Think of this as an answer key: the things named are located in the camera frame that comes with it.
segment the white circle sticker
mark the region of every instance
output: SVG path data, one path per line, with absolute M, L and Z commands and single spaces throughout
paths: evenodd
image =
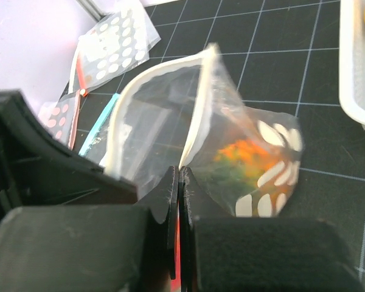
M 127 67 L 128 67 L 128 65 L 130 65 L 130 64 L 131 64 L 131 61 L 132 61 L 132 59 L 131 59 L 131 58 L 127 58 L 126 60 L 124 60 L 124 61 L 123 61 L 123 64 L 122 64 L 123 68 L 127 68 Z
M 127 57 L 129 54 L 131 54 L 131 52 L 132 52 L 133 50 L 132 50 L 132 48 L 130 48 L 130 47 L 128 47 L 128 48 L 126 48 L 124 51 L 123 51 L 123 57 Z
M 127 19 L 123 22 L 122 26 L 123 26 L 123 27 L 128 27 L 128 25 L 130 24 L 130 21 L 131 21 L 131 19 L 127 18 Z
M 115 24 L 117 24 L 119 22 L 120 18 L 119 17 L 115 17 L 114 19 L 112 19 L 111 24 L 114 26 Z
M 100 80 L 100 79 L 104 78 L 105 73 L 106 73 L 106 72 L 105 72 L 105 70 L 100 71 L 99 73 L 97 73 L 97 75 L 96 75 L 96 79 L 97 79 L 97 80 Z
M 103 24 L 102 26 L 100 26 L 100 31 L 103 32 L 104 30 L 106 30 L 108 27 L 108 23 Z
M 140 52 L 136 53 L 135 60 L 137 60 L 137 61 L 142 60 L 145 57 L 145 54 L 146 53 L 144 51 L 140 51 Z
M 119 65 L 118 64 L 112 64 L 109 68 L 108 68 L 108 72 L 109 73 L 114 73 L 118 70 Z
M 123 41 L 123 47 L 127 47 L 129 44 L 131 44 L 131 38 L 126 38 Z
M 128 36 L 128 34 L 129 34 L 130 32 L 131 32 L 131 28 L 127 27 L 127 28 L 123 31 L 122 36 L 123 36 L 123 37 L 127 37 L 127 36 Z
M 97 64 L 97 68 L 98 69 L 103 69 L 105 67 L 105 65 L 107 65 L 107 61 L 106 60 L 102 60 Z
M 110 56 L 109 61 L 114 63 L 117 61 L 117 59 L 119 59 L 119 54 L 113 54 L 112 56 Z

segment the black foam pad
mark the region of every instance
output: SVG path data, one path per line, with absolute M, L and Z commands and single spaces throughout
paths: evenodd
M 193 291 L 364 291 L 346 245 L 320 221 L 199 218 L 194 237 Z

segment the orange object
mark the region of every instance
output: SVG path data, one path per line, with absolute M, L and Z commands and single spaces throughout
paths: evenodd
M 84 72 L 81 66 L 81 58 L 80 58 L 80 54 L 78 53 L 77 56 L 77 62 L 75 64 L 75 70 L 77 71 L 77 76 L 78 76 L 78 82 L 80 84 L 80 94 L 85 97 L 88 95 L 88 91 L 86 90 L 86 82 L 85 82 L 85 77 L 84 77 Z

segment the small plastic bag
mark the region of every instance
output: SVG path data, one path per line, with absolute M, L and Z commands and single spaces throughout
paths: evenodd
M 52 135 L 69 149 L 73 149 L 80 111 L 80 94 L 66 94 L 58 102 L 42 104 L 38 113 L 40 123 Z
M 88 92 L 139 66 L 161 39 L 138 0 L 124 0 L 117 7 L 79 38 L 69 91 Z
M 104 166 L 111 111 L 119 96 L 120 95 L 117 93 L 112 96 L 96 123 L 93 125 L 79 151 L 79 155 L 100 166 Z
M 105 172 L 134 181 L 144 195 L 170 165 L 188 166 L 232 215 L 267 217 L 290 197 L 302 148 L 295 117 L 244 106 L 212 44 L 145 71 L 123 90 Z

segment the white dot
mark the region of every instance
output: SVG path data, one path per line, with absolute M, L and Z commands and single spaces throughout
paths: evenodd
M 99 73 L 96 74 L 96 79 L 100 80 L 100 79 L 104 78 L 105 73 L 106 73 L 105 70 L 100 71 Z
M 109 61 L 114 63 L 117 61 L 117 59 L 119 59 L 119 54 L 113 54 L 112 56 L 110 56 Z
M 123 51 L 122 56 L 127 57 L 129 54 L 131 54 L 132 51 L 133 51 L 132 48 L 128 47 Z
M 286 202 L 287 202 L 287 196 L 284 193 L 281 193 L 277 197 L 277 201 L 276 201 L 276 212 L 277 213 L 279 213 L 282 210 L 282 208 L 284 207 Z
M 137 60 L 137 61 L 142 60 L 145 57 L 145 54 L 146 53 L 144 51 L 140 51 L 140 52 L 136 53 L 135 60 Z
M 131 38 L 126 38 L 123 41 L 123 47 L 127 47 L 129 44 L 131 44 Z
M 103 32 L 104 30 L 106 30 L 108 27 L 108 23 L 103 24 L 102 26 L 100 26 L 100 31 Z
M 285 146 L 280 134 L 267 123 L 264 123 L 260 120 L 258 122 L 258 129 L 261 133 L 261 136 L 265 141 L 267 141 L 267 143 L 275 146 Z
M 127 67 L 128 67 L 128 65 L 130 65 L 130 64 L 131 64 L 131 61 L 132 61 L 132 59 L 131 59 L 131 58 L 127 58 L 126 60 L 124 60 L 124 61 L 123 61 L 123 64 L 122 64 L 123 68 L 127 68 Z
M 297 180 L 299 179 L 299 169 L 300 169 L 300 161 L 295 161 L 292 166 L 292 176 L 287 183 L 289 186 L 293 186 L 294 184 L 297 183 Z
M 268 181 L 273 179 L 276 175 L 278 175 L 283 168 L 285 167 L 285 163 L 283 161 L 278 162 L 275 166 L 267 170 L 257 181 L 257 186 L 262 187 Z
M 97 64 L 97 68 L 98 69 L 103 69 L 105 67 L 105 65 L 107 65 L 107 61 L 106 60 L 102 60 Z
M 123 22 L 122 27 L 128 27 L 128 25 L 130 24 L 130 21 L 131 21 L 131 19 L 127 18 L 127 19 Z
M 115 17 L 114 19 L 112 19 L 111 24 L 112 25 L 115 25 L 115 24 L 117 24 L 119 22 L 119 20 L 120 20 L 119 17 Z
M 290 178 L 290 176 L 292 174 L 292 166 L 293 166 L 293 163 L 290 162 L 288 164 L 287 169 L 276 179 L 276 181 L 274 182 L 274 185 L 276 187 L 281 186 L 288 181 L 288 179 Z
M 112 33 L 117 33 L 118 31 L 119 31 L 119 26 L 112 26 L 112 28 L 111 28 L 111 32 Z
M 252 198 L 250 194 L 240 198 L 235 204 L 235 215 L 237 217 L 251 217 L 253 214 L 251 202 Z
M 108 68 L 108 72 L 109 73 L 113 73 L 113 72 L 116 72 L 119 68 L 119 65 L 118 64 L 112 64 L 109 68 Z
M 122 36 L 123 37 L 127 37 L 128 34 L 131 32 L 131 28 L 127 27 L 123 32 L 122 32 Z
M 283 125 L 280 125 L 279 123 L 275 123 L 273 125 L 273 128 L 277 132 L 279 132 L 281 135 L 283 135 L 284 138 L 288 141 L 288 143 L 290 143 L 290 134 L 289 134 L 288 130 Z
M 301 151 L 303 149 L 302 137 L 297 129 L 290 130 L 291 147 L 293 150 Z
M 272 202 L 268 193 L 262 196 L 258 202 L 258 215 L 260 217 L 272 216 Z

